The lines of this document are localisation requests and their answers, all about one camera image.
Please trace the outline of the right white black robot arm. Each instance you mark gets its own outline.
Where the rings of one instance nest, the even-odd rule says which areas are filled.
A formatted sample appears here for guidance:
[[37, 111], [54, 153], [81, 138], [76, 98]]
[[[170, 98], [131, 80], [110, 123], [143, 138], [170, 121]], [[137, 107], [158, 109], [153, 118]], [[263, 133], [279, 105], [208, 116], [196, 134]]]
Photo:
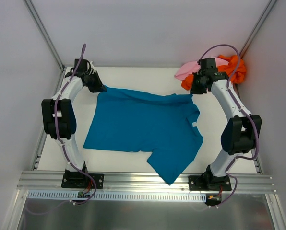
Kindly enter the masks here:
[[231, 191], [228, 172], [244, 154], [258, 147], [262, 125], [259, 115], [253, 115], [238, 98], [225, 72], [216, 67], [214, 58], [198, 61], [200, 70], [193, 75], [191, 94], [211, 92], [223, 109], [227, 125], [221, 135], [222, 149], [215, 161], [200, 176], [189, 176], [191, 191]]

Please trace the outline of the teal blue t shirt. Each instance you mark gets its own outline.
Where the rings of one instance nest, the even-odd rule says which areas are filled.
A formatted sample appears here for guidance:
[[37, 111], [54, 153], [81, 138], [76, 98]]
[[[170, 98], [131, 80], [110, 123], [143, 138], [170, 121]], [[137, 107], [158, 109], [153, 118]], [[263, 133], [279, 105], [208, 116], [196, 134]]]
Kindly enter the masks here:
[[203, 143], [194, 125], [199, 116], [190, 94], [162, 96], [108, 88], [97, 97], [83, 147], [149, 152], [148, 164], [166, 184], [173, 184]]

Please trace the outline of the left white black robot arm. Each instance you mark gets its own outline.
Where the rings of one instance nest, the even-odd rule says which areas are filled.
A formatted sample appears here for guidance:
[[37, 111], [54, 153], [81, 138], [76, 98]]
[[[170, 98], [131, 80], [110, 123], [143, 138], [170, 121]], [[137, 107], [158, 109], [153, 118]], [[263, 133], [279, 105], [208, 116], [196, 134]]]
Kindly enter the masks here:
[[63, 188], [101, 189], [104, 176], [88, 172], [79, 152], [75, 132], [77, 121], [72, 103], [84, 87], [91, 93], [107, 91], [91, 61], [76, 59], [58, 92], [41, 103], [44, 132], [55, 140], [66, 161]]

